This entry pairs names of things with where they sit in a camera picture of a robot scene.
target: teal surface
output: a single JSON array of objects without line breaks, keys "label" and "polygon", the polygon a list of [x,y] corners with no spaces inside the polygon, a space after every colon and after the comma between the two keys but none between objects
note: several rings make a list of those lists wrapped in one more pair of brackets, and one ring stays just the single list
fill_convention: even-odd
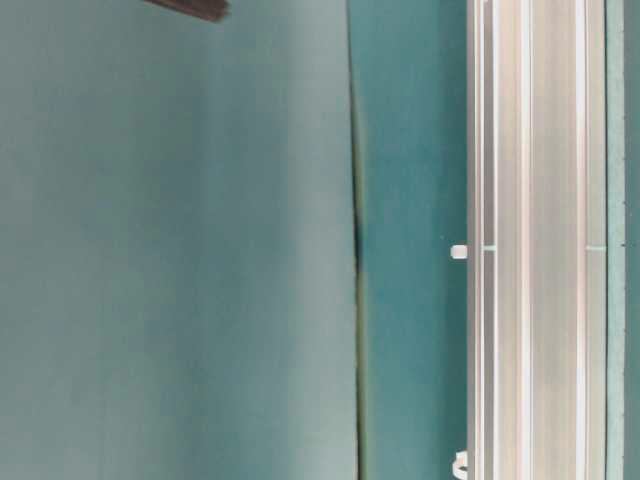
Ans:
[{"label": "teal surface", "polygon": [[451,478],[466,445],[465,4],[350,2],[367,480]]},{"label": "teal surface", "polygon": [[346,12],[0,6],[0,477],[353,480]]},{"label": "teal surface", "polygon": [[625,113],[627,182],[627,347],[625,367],[625,478],[640,472],[640,4],[625,2]]},{"label": "teal surface", "polygon": [[624,0],[607,0],[607,480],[624,478]]}]

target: dark edge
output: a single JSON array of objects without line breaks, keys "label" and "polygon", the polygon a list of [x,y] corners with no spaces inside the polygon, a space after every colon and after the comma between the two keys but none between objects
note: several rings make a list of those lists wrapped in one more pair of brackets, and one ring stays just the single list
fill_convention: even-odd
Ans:
[{"label": "dark edge", "polygon": [[357,473],[358,480],[365,480],[367,477],[366,468],[366,361],[365,361],[365,318],[364,318],[364,293],[362,275],[362,160],[360,151],[360,138],[358,135],[358,108],[356,102],[356,88],[353,68],[352,32],[351,32],[351,3],[346,0],[347,19],[347,51],[348,51],[348,72],[349,72],[349,109],[351,119],[351,181],[352,181],[352,201],[353,201],[353,242],[354,242],[354,264],[355,264],[355,304],[356,304],[356,442],[357,442]]}]

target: brown object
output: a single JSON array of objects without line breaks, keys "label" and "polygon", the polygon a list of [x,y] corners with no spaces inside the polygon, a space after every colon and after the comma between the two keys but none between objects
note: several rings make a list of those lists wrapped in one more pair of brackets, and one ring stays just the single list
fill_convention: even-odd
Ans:
[{"label": "brown object", "polygon": [[147,2],[210,22],[218,22],[229,13],[229,4],[226,0],[147,0]]}]

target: teal board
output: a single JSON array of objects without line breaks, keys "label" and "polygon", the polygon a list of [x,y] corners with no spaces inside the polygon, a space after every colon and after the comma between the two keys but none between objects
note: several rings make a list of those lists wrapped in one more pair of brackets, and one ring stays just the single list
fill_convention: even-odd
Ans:
[{"label": "teal board", "polygon": [[640,472],[640,4],[625,2],[627,341],[625,478]]},{"label": "teal board", "polygon": [[341,1],[0,6],[0,478],[353,480]]},{"label": "teal board", "polygon": [[466,445],[465,4],[350,2],[367,480],[450,478]]}]

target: white bracket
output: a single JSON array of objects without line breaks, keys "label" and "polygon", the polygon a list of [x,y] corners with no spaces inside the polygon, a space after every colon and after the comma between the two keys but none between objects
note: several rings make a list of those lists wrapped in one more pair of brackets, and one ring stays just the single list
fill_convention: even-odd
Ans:
[{"label": "white bracket", "polygon": [[467,467],[469,466],[469,457],[467,452],[456,453],[456,459],[451,466],[453,476],[458,480],[467,480]]},{"label": "white bracket", "polygon": [[451,247],[451,258],[454,260],[466,260],[468,250],[466,245],[454,245]]}]

